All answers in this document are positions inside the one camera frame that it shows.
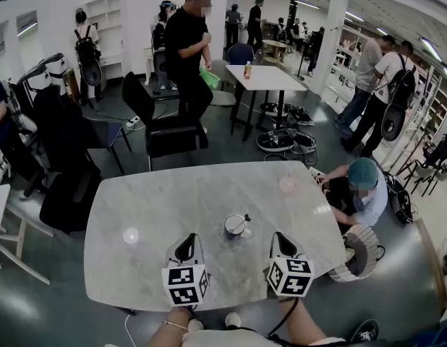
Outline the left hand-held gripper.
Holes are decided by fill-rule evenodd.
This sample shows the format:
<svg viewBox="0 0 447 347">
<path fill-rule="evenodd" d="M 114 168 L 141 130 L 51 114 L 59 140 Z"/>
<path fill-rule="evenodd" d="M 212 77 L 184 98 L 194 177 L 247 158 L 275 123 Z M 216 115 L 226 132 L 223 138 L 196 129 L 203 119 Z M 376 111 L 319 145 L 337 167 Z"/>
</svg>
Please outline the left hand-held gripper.
<svg viewBox="0 0 447 347">
<path fill-rule="evenodd" d="M 210 285 L 204 264 L 200 237 L 187 234 L 167 250 L 165 268 L 161 270 L 163 287 L 173 307 L 197 306 L 204 302 Z"/>
</svg>

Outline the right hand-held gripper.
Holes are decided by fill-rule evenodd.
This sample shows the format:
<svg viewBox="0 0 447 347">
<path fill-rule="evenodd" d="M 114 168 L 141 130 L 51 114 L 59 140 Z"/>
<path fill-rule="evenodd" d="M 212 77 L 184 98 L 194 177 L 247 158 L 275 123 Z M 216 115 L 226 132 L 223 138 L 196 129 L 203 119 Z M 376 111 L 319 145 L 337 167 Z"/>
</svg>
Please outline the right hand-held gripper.
<svg viewBox="0 0 447 347">
<path fill-rule="evenodd" d="M 275 295 L 305 297 L 315 278 L 315 268 L 305 257 L 302 246 L 288 234 L 275 232 L 269 257 L 266 280 Z"/>
</svg>

